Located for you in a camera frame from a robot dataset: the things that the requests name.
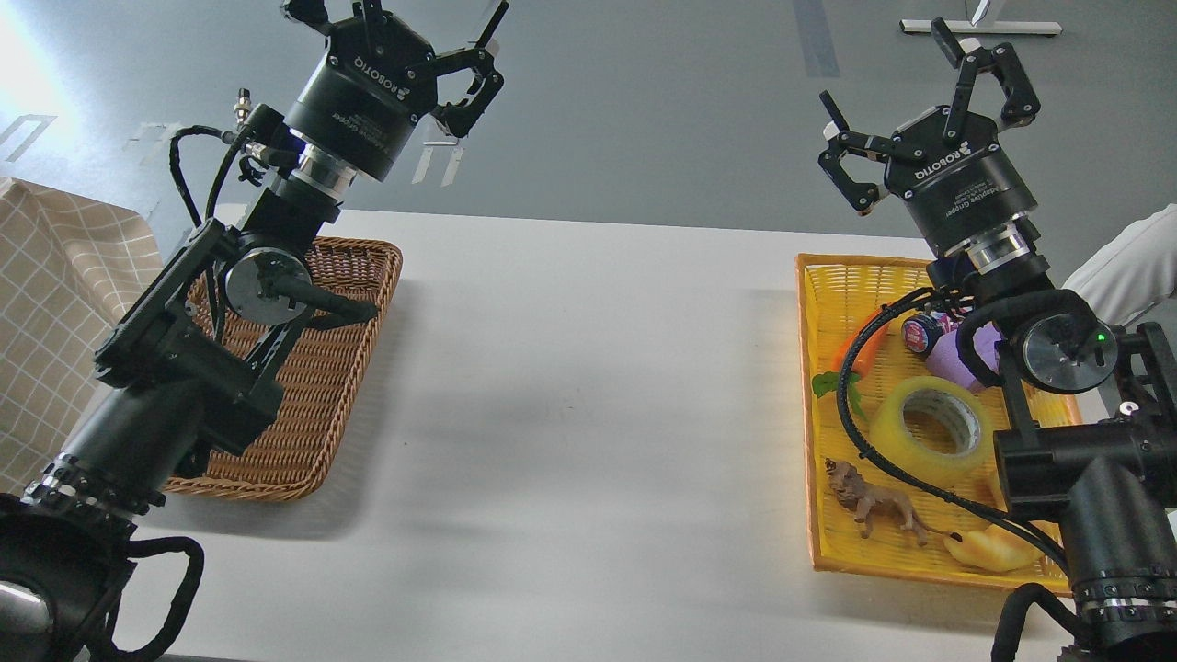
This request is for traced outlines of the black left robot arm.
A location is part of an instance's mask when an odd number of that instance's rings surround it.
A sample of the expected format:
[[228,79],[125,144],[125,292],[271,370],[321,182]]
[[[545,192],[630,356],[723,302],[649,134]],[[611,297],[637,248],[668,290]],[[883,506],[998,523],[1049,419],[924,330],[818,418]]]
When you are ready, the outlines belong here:
[[137,517],[162,507],[171,477],[259,439],[302,331],[378,317],[315,285],[306,262],[355,177],[385,179],[425,118],[467,137],[503,88],[491,42],[506,1],[445,53],[378,1],[339,21],[321,1],[281,9],[325,39],[313,75],[287,115],[240,90],[202,212],[171,154],[193,232],[97,349],[109,397],[22,495],[4,495],[8,661],[155,661],[177,641],[205,554],[189,537],[134,538]]

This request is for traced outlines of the white sleeved forearm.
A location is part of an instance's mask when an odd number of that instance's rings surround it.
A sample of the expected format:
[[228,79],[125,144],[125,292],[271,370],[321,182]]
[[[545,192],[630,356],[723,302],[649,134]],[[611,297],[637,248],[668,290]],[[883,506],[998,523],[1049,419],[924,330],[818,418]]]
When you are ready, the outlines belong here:
[[1128,325],[1176,291],[1176,205],[1128,225],[1068,276],[1093,315],[1110,325]]

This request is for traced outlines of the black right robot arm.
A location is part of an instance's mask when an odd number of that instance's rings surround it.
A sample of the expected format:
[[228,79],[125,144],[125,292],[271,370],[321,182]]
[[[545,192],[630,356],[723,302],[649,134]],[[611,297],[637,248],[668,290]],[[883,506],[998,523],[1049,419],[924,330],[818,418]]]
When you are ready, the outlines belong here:
[[[1040,110],[1012,45],[960,41],[942,18],[929,32],[957,72],[950,104],[879,137],[850,130],[832,95],[820,97],[829,180],[859,214],[899,197],[936,257],[931,286],[883,306],[850,343],[834,391],[842,426],[884,474],[1013,532],[1068,576],[1072,608],[1042,584],[1009,596],[995,661],[1016,657],[1031,605],[1071,633],[1064,661],[1172,661],[1173,353],[1158,325],[1110,326],[1048,277],[1035,196],[998,143]],[[958,315],[963,363],[1003,393],[1011,426],[995,449],[1006,511],[887,461],[852,417],[862,347],[925,304]]]

